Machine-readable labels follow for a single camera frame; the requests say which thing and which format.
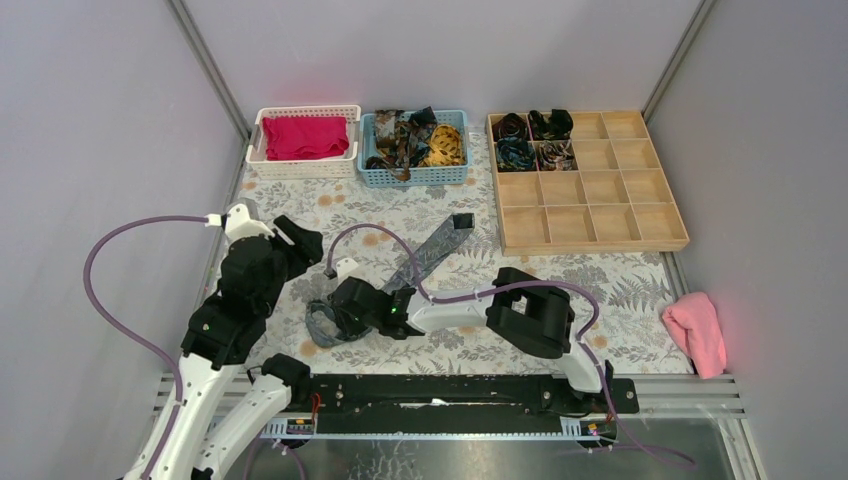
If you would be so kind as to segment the grey leaf pattern tie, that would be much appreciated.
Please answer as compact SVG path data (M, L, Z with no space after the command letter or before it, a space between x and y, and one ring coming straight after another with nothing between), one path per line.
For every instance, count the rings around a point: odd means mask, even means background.
M425 280L447 257L456 251L471 235L475 227L473 213L454 213L446 218L431 235L415 250L418 263L418 278ZM412 287L413 267L407 258L384 284L382 290L393 293L398 289ZM332 348L350 343L368 335L372 328L360 321L345 320L327 300L310 301L305 325L312 341L321 348Z

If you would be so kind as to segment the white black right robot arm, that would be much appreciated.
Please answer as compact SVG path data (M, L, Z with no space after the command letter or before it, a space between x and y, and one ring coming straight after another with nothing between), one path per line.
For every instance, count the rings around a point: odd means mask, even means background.
M329 296L345 326L371 328L395 340L439 330L486 327L521 352L555 360L583 410L597 412L613 398L606 366L587 351L571 306L576 286L540 280L503 267L490 285L424 294L414 287L387 293L349 276Z

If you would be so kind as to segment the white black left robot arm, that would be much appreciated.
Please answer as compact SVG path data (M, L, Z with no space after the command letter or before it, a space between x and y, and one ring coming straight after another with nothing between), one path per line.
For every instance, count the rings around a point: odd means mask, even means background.
M287 282L323 258L323 236L289 217L267 228L232 213L231 243L213 293L191 315L174 386L128 479L189 479L223 398L264 335Z

